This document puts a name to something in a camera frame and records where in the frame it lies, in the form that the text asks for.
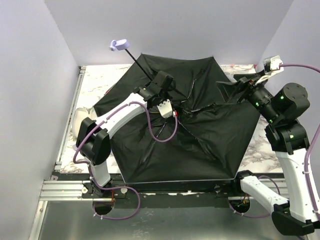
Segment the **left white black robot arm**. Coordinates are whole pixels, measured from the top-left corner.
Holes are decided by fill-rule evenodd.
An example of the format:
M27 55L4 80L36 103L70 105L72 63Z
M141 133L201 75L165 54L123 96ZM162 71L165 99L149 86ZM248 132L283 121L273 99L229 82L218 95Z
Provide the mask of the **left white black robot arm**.
M111 139L115 133L136 116L145 113L147 124L151 125L149 109L156 107L164 119L178 118L173 109L169 92L175 89L173 77L159 71L154 80L139 86L118 106L108 113L91 119L82 120L76 139L75 155L84 156L83 164L87 164L90 180L102 191L108 191L107 184L111 180L107 158L111 154Z

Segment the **cream umbrella case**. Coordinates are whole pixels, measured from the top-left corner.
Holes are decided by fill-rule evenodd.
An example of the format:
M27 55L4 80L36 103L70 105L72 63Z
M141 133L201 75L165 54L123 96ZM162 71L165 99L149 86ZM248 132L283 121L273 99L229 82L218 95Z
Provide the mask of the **cream umbrella case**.
M78 137L81 123L87 117L89 117L90 119L95 119L97 117L97 114L93 107L91 108L78 107L75 110L73 114L72 124L71 124L71 133L74 138Z

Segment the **purple folding umbrella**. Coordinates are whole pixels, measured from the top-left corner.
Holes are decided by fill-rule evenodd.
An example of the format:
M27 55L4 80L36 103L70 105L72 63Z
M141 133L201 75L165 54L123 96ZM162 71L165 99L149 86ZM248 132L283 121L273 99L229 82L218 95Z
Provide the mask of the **purple folding umbrella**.
M259 112L247 101L225 102L216 82L229 79L213 57L185 60L141 54L95 105L102 116L136 87L163 71L176 87L171 103L177 119L153 108L139 114L112 137L111 150L130 184L229 180L236 176L258 123Z

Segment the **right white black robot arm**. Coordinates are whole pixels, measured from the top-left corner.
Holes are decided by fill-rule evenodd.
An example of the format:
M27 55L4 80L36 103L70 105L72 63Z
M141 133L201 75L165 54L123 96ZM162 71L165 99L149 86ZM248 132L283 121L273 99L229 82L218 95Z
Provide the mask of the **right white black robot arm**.
M242 192L252 196L271 215L276 229L284 236L306 236L320 227L320 198L313 179L308 153L312 149L306 129L299 123L309 107L307 90L298 83L285 84L276 95L266 88L268 76L242 75L236 82L217 82L225 102L239 95L268 122L265 133L280 162L288 198L264 185L249 171L238 173Z

